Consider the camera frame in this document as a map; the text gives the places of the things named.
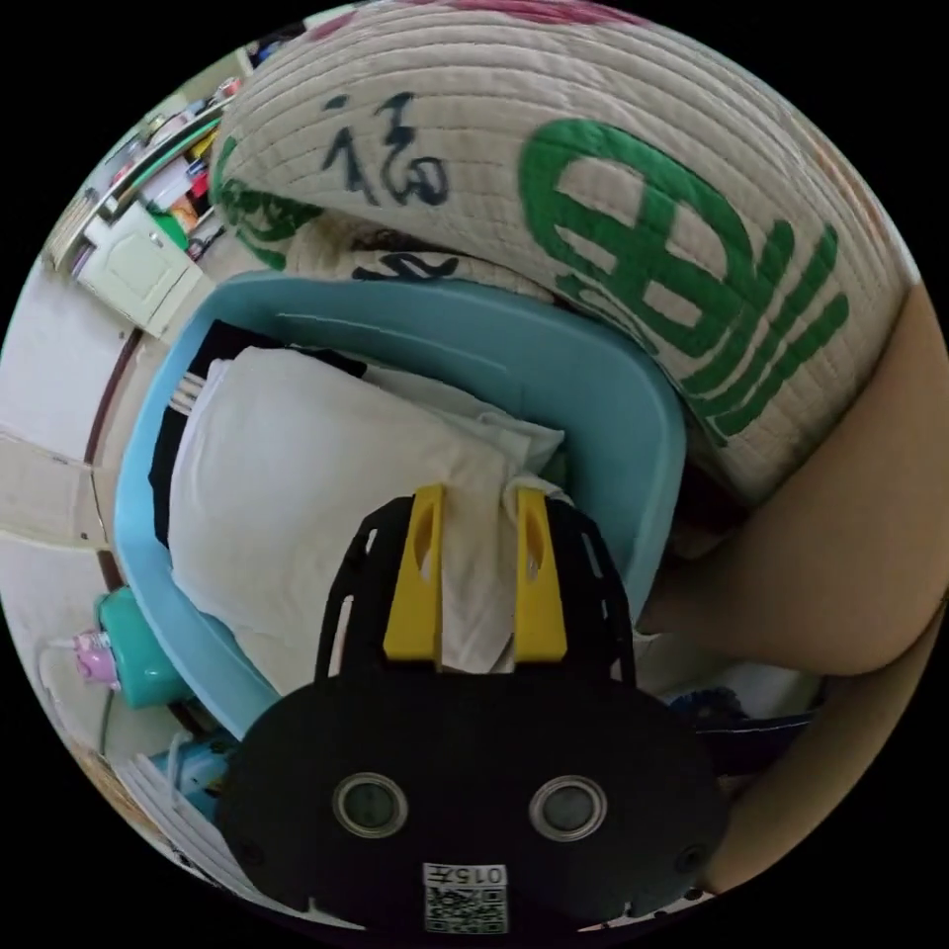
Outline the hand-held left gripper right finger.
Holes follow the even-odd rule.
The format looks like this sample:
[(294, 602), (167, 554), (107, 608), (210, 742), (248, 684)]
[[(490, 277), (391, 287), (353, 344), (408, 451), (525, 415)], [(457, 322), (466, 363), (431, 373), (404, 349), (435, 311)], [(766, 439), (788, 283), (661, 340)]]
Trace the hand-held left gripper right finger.
[(547, 500), (536, 488), (517, 491), (516, 662), (559, 662), (567, 651)]

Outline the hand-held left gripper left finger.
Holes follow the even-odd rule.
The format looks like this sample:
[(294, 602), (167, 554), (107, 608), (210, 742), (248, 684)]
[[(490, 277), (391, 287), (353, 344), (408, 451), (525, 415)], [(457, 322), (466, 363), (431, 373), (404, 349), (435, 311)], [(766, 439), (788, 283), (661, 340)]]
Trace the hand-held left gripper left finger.
[(442, 659), (444, 511), (440, 483), (419, 488), (411, 499), (383, 640), (389, 661)]

